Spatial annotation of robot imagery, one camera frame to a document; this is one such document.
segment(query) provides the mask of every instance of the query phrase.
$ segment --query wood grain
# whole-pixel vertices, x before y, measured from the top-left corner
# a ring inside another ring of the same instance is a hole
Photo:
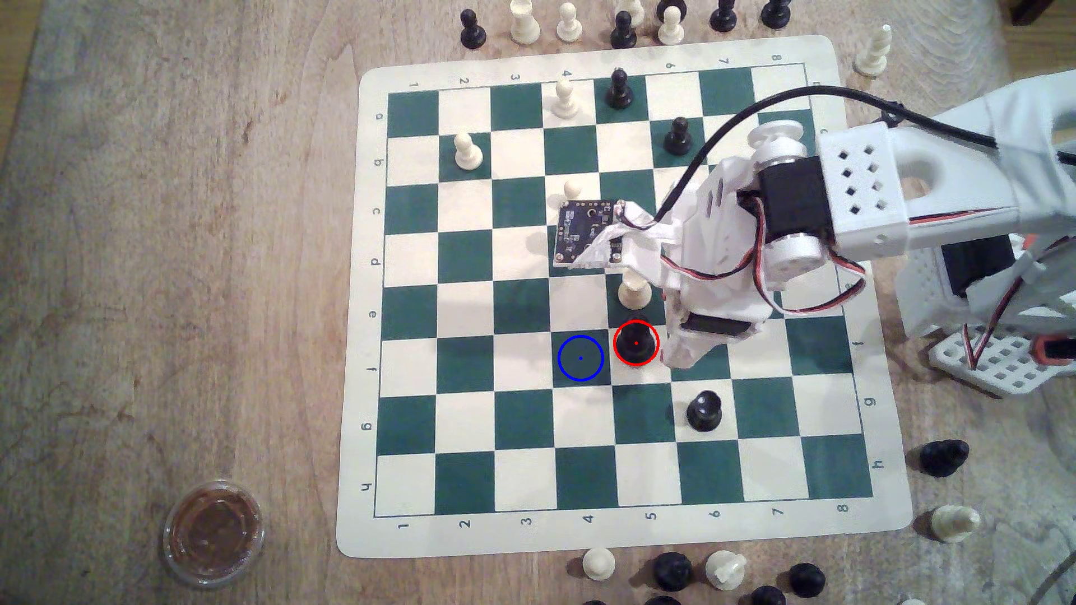
[[[360,561],[334,536],[362,74],[606,47],[607,4],[579,2],[586,32],[568,46],[539,2],[542,38],[520,48],[506,2],[476,1],[478,52],[457,42],[461,6],[431,0],[46,6],[0,173],[0,603],[649,597],[661,547],[618,549],[599,585],[579,577],[581,552]],[[928,114],[1008,81],[991,0],[798,3],[782,32],[759,25],[761,4],[741,0],[728,38],[825,34],[849,85]],[[686,41],[721,39],[697,6]],[[882,22],[900,43],[865,82],[850,58]],[[850,107],[849,122],[874,113]],[[685,604],[735,603],[797,561],[829,575],[817,603],[1068,602],[1073,384],[1002,400],[925,368],[896,312],[901,263],[876,267],[905,442],[973,448],[949,479],[912,472],[915,506],[969,504],[986,529],[960,546],[919,525],[723,545],[749,559],[742,589],[694,585]],[[201,593],[165,572],[159,530],[218,476],[258,495],[268,541],[251,575]],[[680,547],[697,562],[714,548]]]

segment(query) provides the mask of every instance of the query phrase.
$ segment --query white square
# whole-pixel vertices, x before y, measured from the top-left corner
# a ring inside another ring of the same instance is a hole
[[[493,227],[493,181],[437,184],[437,230],[477,231]]]
[[[733,378],[792,376],[784,320],[768,320],[759,334],[728,344],[728,372]]]
[[[740,439],[744,500],[805,498],[807,468],[799,437]]]
[[[435,136],[388,139],[388,186],[436,183],[440,178],[440,144]]]
[[[605,279],[604,275],[550,278],[550,329],[570,332],[608,327]]]
[[[493,282],[437,284],[437,337],[493,334]]]
[[[493,452],[497,510],[556,508],[556,450],[497,450]]]
[[[437,283],[437,234],[385,236],[385,287]]]
[[[576,448],[615,442],[612,386],[553,389],[553,446]]]
[[[473,135],[491,130],[489,88],[441,90],[437,94],[437,104],[438,132],[441,135]]]
[[[799,435],[858,435],[863,432],[850,374],[793,376]]]
[[[494,391],[552,389],[551,338],[548,332],[494,335]]]
[[[546,136],[541,128],[491,132],[490,155],[494,179],[546,175]]]
[[[680,460],[676,444],[617,446],[620,506],[680,504]]]
[[[437,395],[434,451],[493,451],[493,392]]]
[[[804,73],[804,69],[803,65],[776,65],[751,68],[751,81],[754,83],[754,99],[759,101],[784,90],[805,86],[807,84],[807,75]],[[810,109],[810,100],[807,97],[799,97],[798,99],[788,100],[766,108],[766,111],[790,111],[796,109]]]
[[[493,229],[493,280],[549,277],[549,233],[544,225]]]
[[[654,167],[649,122],[598,124],[598,171],[622,172]]]
[[[433,515],[436,462],[436,454],[379,455],[373,513]]]
[[[732,380],[689,380],[674,382],[672,425],[677,441],[723,441],[736,439],[736,399],[733,398]],[[688,424],[688,404],[703,391],[713,391],[721,397],[721,423],[708,433],[695,431]]]
[[[381,396],[437,393],[437,339],[381,342]]]
[[[647,110],[650,119],[702,116],[703,94],[698,86],[698,72],[648,75]]]
[[[556,82],[546,82],[541,85],[541,119],[546,128],[557,128],[561,126],[590,126],[597,122],[597,113],[594,109],[594,81],[578,80],[571,83],[574,89],[571,96],[579,103],[579,112],[576,115],[564,119],[553,113],[553,103],[556,102]]]

